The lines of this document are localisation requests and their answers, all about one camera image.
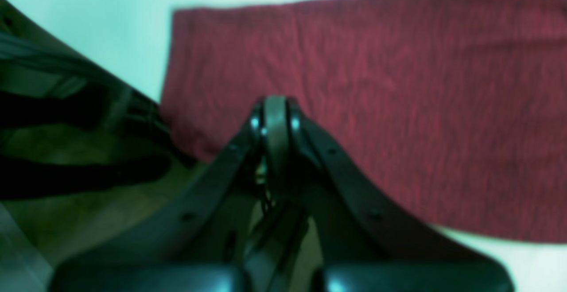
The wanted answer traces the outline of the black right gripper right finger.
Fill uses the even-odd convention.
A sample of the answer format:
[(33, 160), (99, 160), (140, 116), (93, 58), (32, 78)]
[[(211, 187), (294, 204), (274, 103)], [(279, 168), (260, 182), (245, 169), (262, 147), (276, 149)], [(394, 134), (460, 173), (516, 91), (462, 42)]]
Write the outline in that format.
[(314, 218), (324, 262), (312, 292), (513, 292), (507, 270), (391, 200), (344, 149), (285, 101), (285, 190)]

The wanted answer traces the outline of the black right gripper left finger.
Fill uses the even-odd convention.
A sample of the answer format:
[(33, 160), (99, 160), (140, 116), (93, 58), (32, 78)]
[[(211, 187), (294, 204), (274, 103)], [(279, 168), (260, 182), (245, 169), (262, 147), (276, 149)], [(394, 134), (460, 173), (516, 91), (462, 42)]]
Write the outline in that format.
[(242, 264), (252, 211), (265, 198), (264, 100), (179, 197), (138, 225), (63, 262), (51, 292), (251, 292)]

